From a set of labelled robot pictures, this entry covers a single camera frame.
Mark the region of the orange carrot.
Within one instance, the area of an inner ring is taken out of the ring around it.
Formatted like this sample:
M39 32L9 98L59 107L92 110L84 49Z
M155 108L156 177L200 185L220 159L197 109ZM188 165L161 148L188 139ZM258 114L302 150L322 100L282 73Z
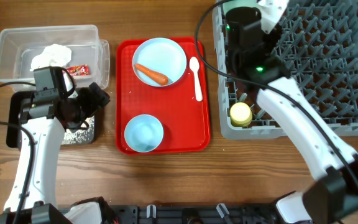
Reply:
M154 82L158 83L159 85L167 85L169 83L169 79L166 75L153 71L139 63L135 64L135 68L144 73L146 76L148 76L150 79L152 79Z

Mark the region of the white napkin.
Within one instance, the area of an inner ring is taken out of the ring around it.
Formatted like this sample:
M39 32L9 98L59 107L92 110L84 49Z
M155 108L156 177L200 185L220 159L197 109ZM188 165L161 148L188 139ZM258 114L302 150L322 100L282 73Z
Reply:
M64 67L71 61L71 49L59 44L52 44L36 55L30 65L30 71L44 67Z

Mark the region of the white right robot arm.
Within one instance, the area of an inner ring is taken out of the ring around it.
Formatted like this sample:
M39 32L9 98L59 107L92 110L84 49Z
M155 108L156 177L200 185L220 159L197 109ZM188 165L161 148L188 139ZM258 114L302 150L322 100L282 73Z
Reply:
M309 189L276 202L281 221L338 222L358 210L358 153L326 124L289 69L271 54L282 35L284 8L251 3L227 11L226 67L238 88L285 131L314 178Z

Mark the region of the red snack wrapper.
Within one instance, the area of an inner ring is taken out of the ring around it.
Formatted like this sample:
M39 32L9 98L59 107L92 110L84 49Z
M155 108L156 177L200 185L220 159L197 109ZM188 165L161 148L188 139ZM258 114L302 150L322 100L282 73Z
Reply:
M67 67L66 70L73 77L90 75L90 68L88 65L75 65L72 67Z

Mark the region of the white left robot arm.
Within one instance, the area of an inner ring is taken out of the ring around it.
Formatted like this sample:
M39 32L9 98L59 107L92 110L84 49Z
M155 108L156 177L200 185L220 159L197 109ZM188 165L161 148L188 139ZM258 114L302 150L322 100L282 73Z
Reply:
M4 209L29 210L38 202L56 205L58 154L68 128L77 129L109 103L96 83L64 98L57 88L37 90L21 107L21 153Z

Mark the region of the light blue bowl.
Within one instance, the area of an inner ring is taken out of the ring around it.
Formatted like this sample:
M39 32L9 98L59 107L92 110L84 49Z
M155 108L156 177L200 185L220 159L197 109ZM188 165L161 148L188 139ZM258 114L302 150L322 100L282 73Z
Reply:
M164 137L162 123L154 116L140 114L126 125L124 139L135 152L151 152L159 147Z

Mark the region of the light blue plate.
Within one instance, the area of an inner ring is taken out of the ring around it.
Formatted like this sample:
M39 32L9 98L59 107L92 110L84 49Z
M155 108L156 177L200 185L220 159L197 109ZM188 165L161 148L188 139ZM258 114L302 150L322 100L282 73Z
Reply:
M167 85L159 85L135 68L141 64L153 71L166 75ZM179 81L187 68L187 58L183 48L171 39L153 38L146 40L136 48L132 58L132 68L137 78L154 87L165 87Z

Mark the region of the white plastic spoon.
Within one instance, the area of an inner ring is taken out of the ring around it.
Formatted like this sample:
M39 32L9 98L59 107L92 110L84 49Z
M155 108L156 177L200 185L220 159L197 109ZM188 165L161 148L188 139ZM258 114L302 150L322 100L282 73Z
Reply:
M202 94L202 90L201 90L200 79L199 79L199 76L198 76L198 72L199 72L199 69L200 69L200 64L199 64L199 61L197 60L196 57L190 58L189 68L193 72L193 76L194 76L195 98L196 98L197 101L202 101L203 100L203 94Z

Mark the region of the yellow cup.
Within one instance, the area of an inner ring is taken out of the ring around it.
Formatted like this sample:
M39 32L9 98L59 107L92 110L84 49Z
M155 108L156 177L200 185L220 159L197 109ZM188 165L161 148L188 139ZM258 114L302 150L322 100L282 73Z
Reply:
M229 110L229 117L233 126L246 127L250 125L252 121L252 111L247 104L237 102L231 106Z

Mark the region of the white rice pile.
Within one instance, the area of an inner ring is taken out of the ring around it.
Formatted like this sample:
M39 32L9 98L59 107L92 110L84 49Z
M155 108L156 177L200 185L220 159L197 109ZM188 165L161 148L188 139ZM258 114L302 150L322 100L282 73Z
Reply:
M92 143L94 140L95 132L95 116L87 118L86 122L89 124L87 130L67 129L65 131L62 145L83 145Z

